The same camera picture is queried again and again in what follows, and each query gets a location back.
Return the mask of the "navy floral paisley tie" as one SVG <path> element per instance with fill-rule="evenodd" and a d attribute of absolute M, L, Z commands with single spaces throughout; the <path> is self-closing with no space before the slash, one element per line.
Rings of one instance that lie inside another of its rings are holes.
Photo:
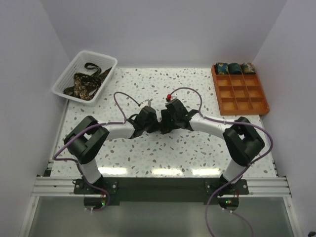
<path fill-rule="evenodd" d="M 162 121 L 157 121 L 155 123 L 155 131 L 159 131 L 161 134 L 163 134 L 163 123 L 162 123 Z"/>

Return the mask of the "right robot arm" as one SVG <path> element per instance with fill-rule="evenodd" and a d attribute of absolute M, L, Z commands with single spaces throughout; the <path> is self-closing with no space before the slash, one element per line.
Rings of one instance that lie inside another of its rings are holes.
<path fill-rule="evenodd" d="M 161 111 L 163 130 L 185 129 L 204 132 L 223 139 L 229 151 L 231 161 L 221 175 L 220 189 L 231 194 L 237 189 L 237 182 L 250 162 L 263 150 L 265 142 L 245 117 L 237 120 L 206 118 L 198 110 L 190 110 L 179 99 L 169 99 L 166 109 Z"/>

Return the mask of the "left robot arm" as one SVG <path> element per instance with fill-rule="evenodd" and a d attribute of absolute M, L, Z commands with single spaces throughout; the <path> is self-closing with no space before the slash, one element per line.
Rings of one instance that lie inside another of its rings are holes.
<path fill-rule="evenodd" d="M 79 169 L 86 178 L 85 188 L 96 194 L 104 187 L 95 157 L 105 141 L 133 139 L 143 132 L 149 132 L 157 124 L 156 111 L 150 106 L 142 107 L 135 118 L 129 118 L 124 123 L 110 122 L 102 125 L 94 117 L 86 116 L 64 140 L 64 145 L 77 159 Z"/>

